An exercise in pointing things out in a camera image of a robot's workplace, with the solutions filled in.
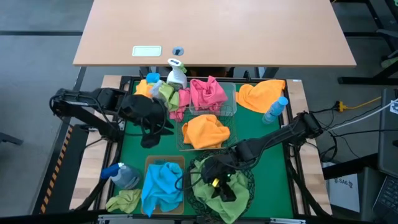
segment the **white spray bottle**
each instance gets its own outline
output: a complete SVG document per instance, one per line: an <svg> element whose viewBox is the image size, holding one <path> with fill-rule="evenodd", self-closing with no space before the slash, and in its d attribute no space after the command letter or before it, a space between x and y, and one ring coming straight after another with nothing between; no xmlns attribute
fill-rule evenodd
<svg viewBox="0 0 398 224"><path fill-rule="evenodd" d="M184 64L177 59L170 58L167 60L173 70L167 76L166 83L174 88L175 91L185 89L187 87L187 76L185 72L187 69Z"/></svg>

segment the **green mat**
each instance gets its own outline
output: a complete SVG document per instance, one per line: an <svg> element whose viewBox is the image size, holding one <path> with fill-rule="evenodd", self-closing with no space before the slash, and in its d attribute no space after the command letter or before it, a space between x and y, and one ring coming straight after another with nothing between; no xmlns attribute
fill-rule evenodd
<svg viewBox="0 0 398 224"><path fill-rule="evenodd" d="M134 82L133 92L136 90L138 82ZM240 89L242 84L236 84L236 91ZM267 133L271 133L279 129L276 121L273 124L264 125L261 122L262 114L247 110L237 105L238 110L235 114L236 130L238 140L258 138ZM127 133L141 133L138 126L132 123L126 125ZM125 136L120 162L138 168L144 174L145 162L147 156L179 156L185 158L185 165L188 167L189 162L196 158L201 151L180 152L176 147L176 136L162 136L160 144L151 148L144 149L140 145L141 137ZM293 210L290 202L289 185L284 162L284 153L282 145L276 145L262 154L258 165L252 170L256 181L256 192L254 201L250 209L243 217L278 217L292 218ZM141 189L144 181L141 181L138 187ZM114 195L117 195L119 188L115 187ZM133 214L141 214L141 201ZM196 215L191 205L185 199L185 208L183 215Z"/></svg>

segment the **concrete floor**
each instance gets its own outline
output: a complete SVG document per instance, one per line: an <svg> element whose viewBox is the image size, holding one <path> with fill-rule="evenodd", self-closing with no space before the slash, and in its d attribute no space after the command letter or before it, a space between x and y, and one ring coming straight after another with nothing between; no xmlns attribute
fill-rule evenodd
<svg viewBox="0 0 398 224"><path fill-rule="evenodd" d="M396 22L382 1L374 1L383 23ZM1 0L0 30L83 30L92 0ZM335 3L344 31L374 31L376 26L365 6ZM60 121L52 116L49 98L59 88L71 88L78 68L72 61L80 37L0 36L0 131L24 140L22 146L0 144L0 216L30 213L41 177L51 155L51 146ZM370 77L381 70L380 57L390 53L382 39L348 39L356 68L281 68L276 78L303 80L310 110L328 108L336 100L358 105L380 96L382 86L343 86L339 76ZM245 68L238 69L238 76ZM134 67L88 68L82 90L101 85L103 75L136 75ZM336 114L335 123L351 118L376 105ZM329 112L318 114L329 123ZM379 116L342 128L337 133L377 129ZM348 136L359 156L377 151L376 133ZM327 134L317 139L321 151L332 145ZM343 141L338 142L338 161L355 156Z"/></svg>

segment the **wooden table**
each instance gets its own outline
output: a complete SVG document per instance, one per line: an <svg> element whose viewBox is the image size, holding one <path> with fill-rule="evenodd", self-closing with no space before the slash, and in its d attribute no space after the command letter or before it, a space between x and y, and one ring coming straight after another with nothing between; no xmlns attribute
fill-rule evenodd
<svg viewBox="0 0 398 224"><path fill-rule="evenodd" d="M133 57L159 45L160 57ZM174 47L185 53L174 56ZM95 0L74 65L353 67L329 0Z"/></svg>
<svg viewBox="0 0 398 224"><path fill-rule="evenodd" d="M119 88L121 76L106 75L103 80L101 87L112 87ZM301 111L308 111L307 101L301 80L287 80L287 86L289 89L290 104L292 107L293 114ZM284 123L288 123L287 114L284 114ZM87 143L93 142L100 138L100 135L96 132L88 135ZM98 144L94 144L88 147L83 155L81 161L78 178L76 180L76 186L73 192L70 209L79 206L84 199L90 194L95 185L98 183L98 179L101 172L101 166L104 159L104 152L106 148L106 142L101 141ZM113 145L113 153L116 150L116 144ZM305 177L305 183L309 191L312 193L317 202L322 208L331 214L331 208L329 203L328 194L326 192L325 180L323 179L322 167L319 160L319 154L317 149L309 144L304 144L300 150L300 157L302 161L302 169ZM109 181L104 187L100 208L104 208L106 203L106 196L109 189ZM304 214L303 203L300 191L298 187L295 188L298 212Z"/></svg>

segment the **blue cloth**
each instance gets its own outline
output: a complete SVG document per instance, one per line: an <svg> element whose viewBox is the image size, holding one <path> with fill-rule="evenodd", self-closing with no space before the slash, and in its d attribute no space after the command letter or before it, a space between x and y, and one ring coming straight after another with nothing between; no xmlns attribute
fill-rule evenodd
<svg viewBox="0 0 398 224"><path fill-rule="evenodd" d="M159 73L148 73L146 77L147 83L157 83L157 81L160 80L160 74Z"/></svg>
<svg viewBox="0 0 398 224"><path fill-rule="evenodd" d="M181 176L182 170L174 162L148 166L141 195L145 214L150 217L156 205L159 205L162 212L169 212L178 207L183 200L183 192L175 188L175 182ZM177 187L182 188L182 179L177 183Z"/></svg>

